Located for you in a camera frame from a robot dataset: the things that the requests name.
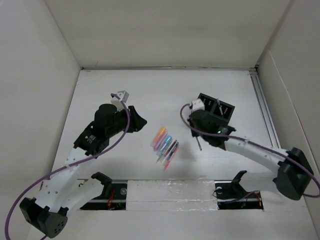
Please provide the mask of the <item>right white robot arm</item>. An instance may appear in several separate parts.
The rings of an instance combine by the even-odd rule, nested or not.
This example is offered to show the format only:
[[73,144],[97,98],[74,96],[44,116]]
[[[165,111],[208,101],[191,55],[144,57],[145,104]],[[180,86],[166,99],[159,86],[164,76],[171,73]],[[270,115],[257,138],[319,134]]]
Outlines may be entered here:
[[310,181],[316,179],[304,152],[296,147],[291,150],[266,147],[249,137],[236,136],[234,127],[203,109],[192,111],[182,121],[193,137],[201,137],[212,147],[243,156],[269,170],[257,173],[242,169],[222,190],[222,199],[238,201],[254,192],[268,191],[298,201]]

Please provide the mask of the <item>blue gel pen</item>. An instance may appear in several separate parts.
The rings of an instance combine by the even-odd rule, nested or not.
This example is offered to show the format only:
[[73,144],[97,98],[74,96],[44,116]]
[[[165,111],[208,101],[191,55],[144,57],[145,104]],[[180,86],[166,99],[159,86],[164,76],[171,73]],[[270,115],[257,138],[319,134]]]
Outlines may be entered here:
[[167,156],[167,158],[166,158],[166,161],[167,161],[167,162],[170,161],[171,157],[173,156],[174,152],[177,150],[178,146],[179,146],[179,142],[177,141],[177,142],[174,144],[173,148],[171,149],[171,151],[169,152],[169,154],[168,154],[168,156]]

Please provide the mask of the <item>dark red gel pen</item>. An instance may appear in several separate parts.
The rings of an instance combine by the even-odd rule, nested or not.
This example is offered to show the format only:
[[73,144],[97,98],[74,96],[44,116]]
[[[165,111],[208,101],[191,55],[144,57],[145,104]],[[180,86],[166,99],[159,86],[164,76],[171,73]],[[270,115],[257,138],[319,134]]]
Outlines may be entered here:
[[165,154],[164,154],[164,157],[166,157],[170,152],[171,152],[171,150],[173,149],[173,147],[176,145],[176,143],[177,143],[177,140],[175,140],[171,145],[170,145],[170,147],[167,149],[167,151],[165,152]]

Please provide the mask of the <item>black gel pen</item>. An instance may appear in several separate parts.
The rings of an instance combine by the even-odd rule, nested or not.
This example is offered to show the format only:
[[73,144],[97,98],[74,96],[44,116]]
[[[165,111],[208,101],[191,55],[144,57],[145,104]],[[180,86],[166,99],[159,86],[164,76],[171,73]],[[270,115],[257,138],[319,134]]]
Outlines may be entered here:
[[196,141],[197,141],[199,150],[202,151],[202,146],[201,146],[201,143],[200,143],[200,141],[199,141],[199,137],[196,137]]

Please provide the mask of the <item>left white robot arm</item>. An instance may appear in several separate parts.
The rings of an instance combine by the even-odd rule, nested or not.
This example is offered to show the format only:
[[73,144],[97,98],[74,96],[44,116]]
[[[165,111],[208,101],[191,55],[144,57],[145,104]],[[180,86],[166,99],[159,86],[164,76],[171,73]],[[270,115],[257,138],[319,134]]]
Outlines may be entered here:
[[72,187],[85,168],[109,146],[110,138],[120,132],[139,132],[146,124],[132,105],[122,110],[109,103],[100,105],[94,120],[75,140],[64,162],[65,169],[55,173],[35,197],[21,201],[19,208],[25,220],[53,239],[73,212],[96,197],[107,198],[112,191],[112,179],[101,172],[94,173],[77,189]]

